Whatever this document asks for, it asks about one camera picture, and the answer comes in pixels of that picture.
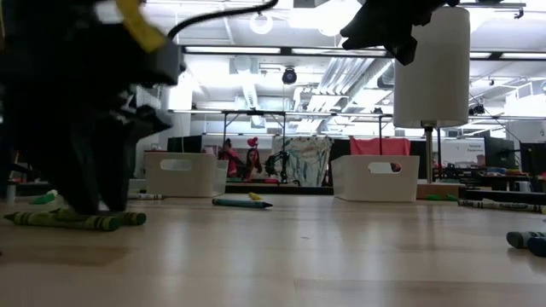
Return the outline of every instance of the table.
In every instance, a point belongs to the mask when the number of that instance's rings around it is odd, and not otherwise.
[[[197,199],[133,202],[132,210],[148,214],[147,224],[106,234],[2,220],[3,306],[543,307],[546,301],[546,261],[510,249],[504,238],[514,229],[546,229],[542,215],[451,202],[263,196],[274,204],[270,210]],[[15,207],[37,208],[48,207]]]
[[[513,175],[505,175],[505,176],[481,175],[481,176],[477,176],[477,178],[478,180],[480,180],[480,183],[483,186],[492,187],[494,190],[497,190],[497,191],[506,191],[507,185],[508,185],[508,190],[515,191],[516,182],[530,181],[528,176],[513,176]]]

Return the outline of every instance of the white storage bin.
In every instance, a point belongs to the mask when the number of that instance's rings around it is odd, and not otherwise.
[[[225,193],[228,161],[206,153],[145,155],[148,193],[171,197],[215,197]]]
[[[401,166],[391,170],[391,163]],[[332,161],[334,196],[349,201],[413,202],[419,157],[348,155]]]

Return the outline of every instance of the yellow tape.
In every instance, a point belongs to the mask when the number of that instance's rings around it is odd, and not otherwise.
[[[123,24],[142,49],[153,52],[166,43],[166,37],[149,25],[140,14],[139,0],[116,0]]]

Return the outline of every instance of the person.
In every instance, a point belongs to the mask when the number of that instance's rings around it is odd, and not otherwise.
[[[259,162],[259,151],[256,148],[250,148],[247,152],[247,180],[262,177],[262,165]]]
[[[239,159],[239,155],[231,148],[231,140],[227,139],[224,142],[223,151],[220,153],[219,158],[222,160],[228,160],[228,177],[238,177],[237,164],[242,164]]]

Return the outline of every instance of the blue crayon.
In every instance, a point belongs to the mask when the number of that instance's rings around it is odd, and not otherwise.
[[[527,241],[529,251],[537,257],[546,257],[546,239],[531,238]]]
[[[265,209],[273,206],[264,201],[254,201],[254,200],[221,200],[213,199],[212,204],[215,206],[236,206],[243,208],[256,208],[256,209]]]

